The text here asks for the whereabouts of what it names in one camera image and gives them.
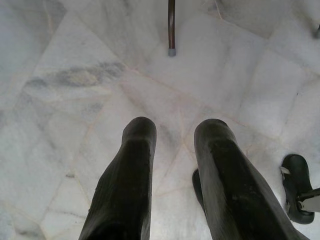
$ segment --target white marble tile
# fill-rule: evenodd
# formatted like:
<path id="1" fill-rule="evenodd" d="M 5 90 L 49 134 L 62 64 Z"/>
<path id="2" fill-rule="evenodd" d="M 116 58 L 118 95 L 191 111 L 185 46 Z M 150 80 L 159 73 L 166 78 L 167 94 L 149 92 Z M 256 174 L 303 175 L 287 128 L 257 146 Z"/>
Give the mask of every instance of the white marble tile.
<path id="1" fill-rule="evenodd" d="M 107 97 L 101 97 L 57 101 L 53 102 L 52 105 L 59 111 L 68 113 L 88 124 L 92 124 L 103 109 L 107 99 Z"/>
<path id="2" fill-rule="evenodd" d="M 19 94 L 31 74 L 0 73 L 0 110 L 12 109 L 18 101 Z"/>
<path id="3" fill-rule="evenodd" d="M 155 195 L 192 187 L 192 174 L 197 168 L 197 161 L 192 158 L 186 146 L 182 145 Z"/>
<path id="4" fill-rule="evenodd" d="M 315 213 L 314 221 L 308 225 L 292 223 L 294 228 L 305 235 L 310 240 L 316 240 L 319 236 L 318 226 L 320 224 L 320 218 L 318 213 Z"/>
<path id="5" fill-rule="evenodd" d="M 281 134 L 295 97 L 310 74 L 266 50 L 241 103 L 237 119 L 276 138 Z"/>
<path id="6" fill-rule="evenodd" d="M 0 238 L 11 240 L 15 237 L 15 226 L 13 220 L 3 206 L 0 206 Z"/>
<path id="7" fill-rule="evenodd" d="M 58 236 L 55 236 L 52 238 L 52 240 L 70 240 L 70 239 L 78 239 L 81 233 L 82 227 L 76 226 L 73 227 L 62 234 L 59 234 Z"/>
<path id="8" fill-rule="evenodd" d="M 61 156 L 61 161 L 72 164 L 88 127 L 63 113 L 55 113 L 44 128 L 45 137 Z"/>
<path id="9" fill-rule="evenodd" d="M 293 0 L 292 9 L 300 13 L 301 17 L 304 17 L 304 20 L 309 22 L 310 30 L 318 28 L 320 24 L 320 2 L 318 0 Z"/>
<path id="10" fill-rule="evenodd" d="M 50 11 L 46 12 L 43 6 L 41 11 L 2 6 L 1 73 L 15 74 L 33 70 L 63 15 L 64 12 L 59 16 Z"/>
<path id="11" fill-rule="evenodd" d="M 38 221 L 78 152 L 87 126 L 28 96 L 2 114 L 0 199 Z"/>
<path id="12" fill-rule="evenodd" d="M 46 240 L 41 228 L 34 221 L 14 210 L 11 210 L 11 217 L 14 224 L 15 240 Z"/>
<path id="13" fill-rule="evenodd" d="M 68 173 L 41 221 L 41 228 L 51 239 L 73 227 L 82 227 L 88 209 L 89 202 L 75 175 Z"/>
<path id="14" fill-rule="evenodd" d="M 280 140 L 305 157 L 314 188 L 320 187 L 320 78 L 314 76 L 298 92 Z"/>
<path id="15" fill-rule="evenodd" d="M 140 70 L 233 116 L 264 50 L 265 41 L 199 13 L 176 33 L 177 55 L 159 46 Z"/>
<path id="16" fill-rule="evenodd" d="M 16 209 L 1 204 L 0 213 L 2 240 L 46 240 L 39 225 Z"/>
<path id="17" fill-rule="evenodd" d="M 269 38 L 283 16 L 290 10 L 291 0 L 217 0 L 221 17 L 263 38 Z M 214 7 L 207 7 L 213 14 Z"/>
<path id="18" fill-rule="evenodd" d="M 288 60 L 320 74 L 320 41 L 313 36 L 319 24 L 320 19 L 313 20 L 301 8 L 294 8 L 270 38 L 269 47 Z"/>
<path id="19" fill-rule="evenodd" d="M 212 239 L 192 187 L 152 198 L 150 239 Z"/>

